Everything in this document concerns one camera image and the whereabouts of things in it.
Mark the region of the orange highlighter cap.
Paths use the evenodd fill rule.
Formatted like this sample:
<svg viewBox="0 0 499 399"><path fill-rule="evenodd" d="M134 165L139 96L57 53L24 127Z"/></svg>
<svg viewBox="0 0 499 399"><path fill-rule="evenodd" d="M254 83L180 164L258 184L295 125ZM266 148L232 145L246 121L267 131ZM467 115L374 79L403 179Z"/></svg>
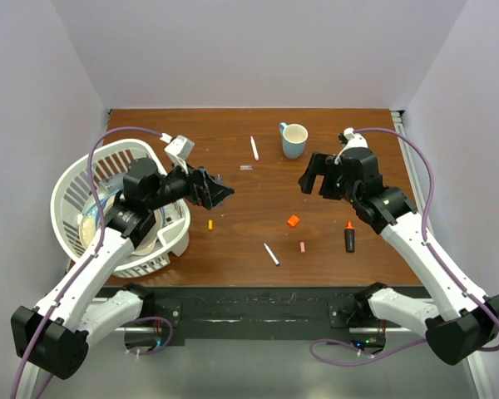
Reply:
<svg viewBox="0 0 499 399"><path fill-rule="evenodd" d="M299 222L300 222L299 217L293 214L288 218L287 225L294 228Z"/></svg>

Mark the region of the black orange highlighter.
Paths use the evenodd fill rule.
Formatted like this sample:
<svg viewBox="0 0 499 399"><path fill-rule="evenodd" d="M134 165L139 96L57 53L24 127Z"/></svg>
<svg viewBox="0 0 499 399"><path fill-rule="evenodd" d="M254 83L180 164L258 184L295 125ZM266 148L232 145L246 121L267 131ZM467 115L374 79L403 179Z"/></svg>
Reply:
<svg viewBox="0 0 499 399"><path fill-rule="evenodd" d="M351 221L347 222L344 229L344 242L347 253L355 252L355 230Z"/></svg>

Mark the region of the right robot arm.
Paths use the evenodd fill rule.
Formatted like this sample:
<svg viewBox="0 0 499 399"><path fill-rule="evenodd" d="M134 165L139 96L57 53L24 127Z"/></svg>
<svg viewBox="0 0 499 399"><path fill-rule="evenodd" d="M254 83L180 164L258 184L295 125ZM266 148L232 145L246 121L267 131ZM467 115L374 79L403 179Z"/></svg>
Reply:
<svg viewBox="0 0 499 399"><path fill-rule="evenodd" d="M499 295L487 295L465 277L424 230L415 204L399 188L383 183L376 155L368 148L351 148L339 156L313 153L299 178L303 193L311 193L319 175L324 178L319 195L348 201L401 255L433 300L426 303L373 283L355 294L348 325L397 324L421 336L448 365L490 350L499 334Z"/></svg>

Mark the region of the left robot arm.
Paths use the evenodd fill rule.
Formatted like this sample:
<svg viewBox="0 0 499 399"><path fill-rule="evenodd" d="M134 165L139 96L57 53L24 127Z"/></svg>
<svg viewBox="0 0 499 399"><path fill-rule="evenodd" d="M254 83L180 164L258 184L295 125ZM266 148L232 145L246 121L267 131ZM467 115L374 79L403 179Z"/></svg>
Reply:
<svg viewBox="0 0 499 399"><path fill-rule="evenodd" d="M130 322L150 324L156 315L155 297L135 284L99 308L88 306L120 261L153 231L156 210L182 199L213 209L234 192L203 167L176 166L162 175L152 159L133 160L112 207L100 213L93 245L36 306L21 306L12 315L21 363L30 362L65 380L79 369L89 349L114 329Z"/></svg>

